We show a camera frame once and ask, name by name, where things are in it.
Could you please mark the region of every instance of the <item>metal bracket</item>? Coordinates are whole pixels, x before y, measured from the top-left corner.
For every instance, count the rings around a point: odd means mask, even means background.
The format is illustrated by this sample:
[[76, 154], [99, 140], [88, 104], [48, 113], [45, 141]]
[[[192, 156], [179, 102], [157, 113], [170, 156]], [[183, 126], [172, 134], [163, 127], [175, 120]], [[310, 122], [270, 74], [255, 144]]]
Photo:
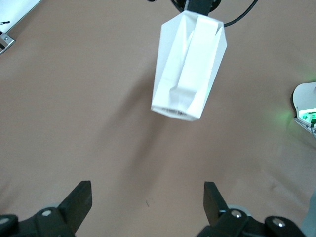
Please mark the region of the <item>metal bracket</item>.
[[6, 52], [14, 43], [15, 39], [0, 31], [0, 55]]

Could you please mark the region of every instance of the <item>black cable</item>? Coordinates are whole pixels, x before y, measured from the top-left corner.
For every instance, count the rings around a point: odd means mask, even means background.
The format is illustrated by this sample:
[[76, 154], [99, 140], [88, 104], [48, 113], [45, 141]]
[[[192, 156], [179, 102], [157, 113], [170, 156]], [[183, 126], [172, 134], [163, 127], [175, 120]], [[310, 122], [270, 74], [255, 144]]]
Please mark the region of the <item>black cable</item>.
[[3, 22], [0, 22], [0, 25], [9, 24], [9, 23], [10, 23], [9, 21], [3, 21]]
[[316, 139], [316, 135], [315, 135], [315, 133], [314, 133], [314, 125], [315, 125], [315, 123], [316, 123], [316, 119], [312, 119], [312, 121], [311, 121], [311, 132], [312, 132], [312, 135], [313, 135], [313, 137]]
[[231, 22], [228, 22], [228, 23], [224, 24], [224, 27], [231, 26], [232, 24], [235, 24], [237, 21], [241, 20], [245, 15], [247, 15], [248, 12], [250, 12], [250, 10], [254, 7], [254, 5], [257, 2], [258, 2], [258, 0], [254, 0], [253, 3], [250, 5], [250, 7], [242, 15], [240, 15], [234, 21], [231, 21]]
[[179, 3], [175, 2], [175, 0], [171, 0], [173, 5], [176, 7], [176, 9], [178, 9], [178, 11], [183, 12], [184, 9], [182, 7], [179, 6]]
[[[184, 9], [182, 7], [180, 7], [179, 3], [177, 3], [175, 0], [171, 0], [171, 2], [173, 3], [173, 5], [178, 9], [178, 11], [183, 12]], [[238, 18], [236, 18], [234, 21], [228, 22], [226, 24], [224, 24], [224, 27], [228, 27], [231, 26], [232, 24], [235, 24], [236, 22], [238, 22], [239, 20], [241, 20], [245, 15], [248, 14], [248, 12], [250, 12], [250, 10], [254, 7], [254, 5], [258, 2], [258, 0], [254, 0], [253, 3], [248, 7], [248, 9], [242, 14], [240, 15]]]

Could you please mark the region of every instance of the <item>brown fabric surface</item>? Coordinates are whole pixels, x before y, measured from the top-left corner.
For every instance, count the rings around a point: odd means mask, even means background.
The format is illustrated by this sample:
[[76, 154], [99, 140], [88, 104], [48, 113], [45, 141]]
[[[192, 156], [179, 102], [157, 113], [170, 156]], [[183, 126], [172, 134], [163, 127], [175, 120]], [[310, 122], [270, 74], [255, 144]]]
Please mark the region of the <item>brown fabric surface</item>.
[[[222, 1], [224, 22], [252, 0]], [[204, 181], [254, 218], [298, 225], [316, 185], [316, 141], [292, 118], [316, 79], [316, 1], [262, 0], [226, 29], [201, 120], [150, 111], [169, 1], [43, 0], [0, 57], [0, 214], [26, 219], [91, 180], [84, 236], [195, 236]]]

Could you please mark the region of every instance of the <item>bolt head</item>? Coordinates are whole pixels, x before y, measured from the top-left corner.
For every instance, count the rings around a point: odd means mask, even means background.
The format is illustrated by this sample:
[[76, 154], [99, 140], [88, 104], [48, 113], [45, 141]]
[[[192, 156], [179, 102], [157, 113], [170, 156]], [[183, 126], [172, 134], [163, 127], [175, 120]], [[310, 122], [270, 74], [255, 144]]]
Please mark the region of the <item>bolt head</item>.
[[279, 227], [284, 227], [285, 226], [285, 223], [284, 221], [282, 221], [281, 219], [279, 218], [274, 218], [272, 220], [273, 224], [275, 224], [276, 226], [279, 226]]
[[42, 216], [49, 216], [51, 214], [51, 210], [47, 210], [47, 211], [44, 211], [41, 215]]
[[237, 211], [237, 210], [233, 210], [232, 211], [232, 215], [235, 216], [236, 218], [242, 217], [242, 214], [239, 211]]
[[9, 221], [9, 218], [2, 218], [0, 219], [0, 225], [7, 223]]

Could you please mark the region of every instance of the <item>black mount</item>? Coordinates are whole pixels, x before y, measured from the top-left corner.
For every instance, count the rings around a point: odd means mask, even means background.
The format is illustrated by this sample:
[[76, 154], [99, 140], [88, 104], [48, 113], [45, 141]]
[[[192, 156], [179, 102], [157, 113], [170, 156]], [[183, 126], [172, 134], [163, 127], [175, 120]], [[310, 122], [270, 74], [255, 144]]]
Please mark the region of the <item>black mount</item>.
[[[177, 5], [180, 11], [184, 11], [186, 0], [171, 0], [174, 5]], [[210, 12], [214, 11], [222, 0], [190, 0], [188, 11], [196, 12], [207, 16]]]
[[204, 210], [210, 225], [197, 237], [305, 237], [284, 217], [270, 216], [263, 224], [241, 210], [229, 209], [213, 182], [204, 184]]
[[91, 207], [91, 182], [81, 181], [57, 208], [21, 222], [16, 215], [0, 215], [0, 237], [74, 237]]

